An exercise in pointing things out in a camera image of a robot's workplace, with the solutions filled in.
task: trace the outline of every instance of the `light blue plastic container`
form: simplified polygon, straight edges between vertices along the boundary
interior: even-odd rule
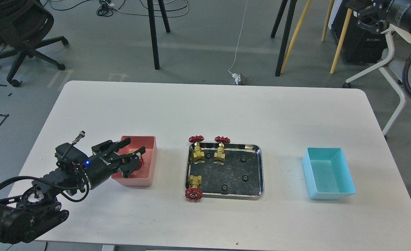
[[[307,148],[303,170],[313,200],[339,200],[356,193],[341,148]]]

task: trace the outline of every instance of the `metal tray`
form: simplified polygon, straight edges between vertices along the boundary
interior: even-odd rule
[[[226,160],[224,164],[213,160],[219,143],[200,142],[199,146],[205,154],[204,162],[193,160],[194,144],[188,149],[187,173],[185,189],[189,188],[190,175],[202,176],[200,189],[203,197],[257,199],[264,193],[264,178],[262,173],[261,149],[252,144],[224,144]]]

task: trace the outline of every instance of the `white table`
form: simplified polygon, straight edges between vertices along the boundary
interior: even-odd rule
[[[411,200],[366,95],[357,89],[70,81],[20,175],[55,169],[54,148],[90,147],[121,135],[155,135],[153,185],[109,179],[81,203],[64,198],[66,222],[38,240],[243,250],[411,250]],[[229,137],[260,146],[258,200],[184,197],[188,138]],[[309,199],[306,147],[344,149],[357,194]],[[14,185],[22,194],[29,182]]]

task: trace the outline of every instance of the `concrete floor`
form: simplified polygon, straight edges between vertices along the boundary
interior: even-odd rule
[[[54,2],[53,6],[68,8],[79,2],[81,0],[64,0]],[[113,0],[113,3],[120,5],[122,1]],[[67,81],[234,84],[227,70],[234,60],[245,1],[191,0],[188,3],[190,11],[186,16],[169,19],[171,33],[165,33],[162,20],[156,19],[160,70],[154,70],[147,17],[120,13],[97,16],[100,5],[96,0],[67,11],[54,11],[47,4],[46,8],[55,18],[48,37],[64,35],[70,46],[57,43],[40,51],[64,63],[66,70],[58,71],[47,62],[26,58],[15,76],[23,81],[22,86],[13,88],[5,80],[13,59],[0,60],[0,124],[3,122],[0,125],[0,182],[20,172]],[[320,41],[327,3],[319,3],[310,7],[284,74],[275,77],[285,20],[280,24],[277,38],[269,36],[279,2],[249,0],[232,71],[247,76],[249,85],[340,88],[346,78],[368,67],[340,62],[336,73],[329,73],[336,42],[331,32],[326,42]],[[176,0],[167,5],[167,9],[183,6],[182,0]],[[304,1],[299,1],[293,27],[303,7]],[[135,0],[127,1],[121,10],[146,13]],[[174,13],[182,14],[184,10]],[[366,92],[379,125],[384,127],[398,105],[398,96],[392,87],[378,71],[353,81],[352,85]],[[111,108],[120,109],[120,100],[129,96],[132,93],[123,97],[110,97],[105,93],[105,98],[111,99]],[[411,101],[390,130],[388,145],[411,197]],[[0,198],[8,195],[9,188],[0,192]],[[39,251],[44,245],[43,242],[19,243],[9,250]],[[9,246],[0,244],[0,250]],[[99,251],[101,247],[49,243],[47,250]],[[119,247],[119,250],[129,250],[129,247]]]

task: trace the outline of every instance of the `red valve handwheel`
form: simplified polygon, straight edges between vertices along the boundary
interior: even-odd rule
[[[202,198],[202,191],[199,188],[186,189],[185,197],[189,200],[200,200]]]
[[[191,136],[188,141],[191,143],[196,143],[196,142],[200,142],[203,141],[204,137],[202,137],[202,135],[196,135],[196,136]]]
[[[229,138],[227,138],[227,137],[221,137],[221,136],[216,137],[216,138],[215,138],[215,141],[216,141],[216,142],[219,142],[219,143],[230,143],[230,139],[229,139]]]

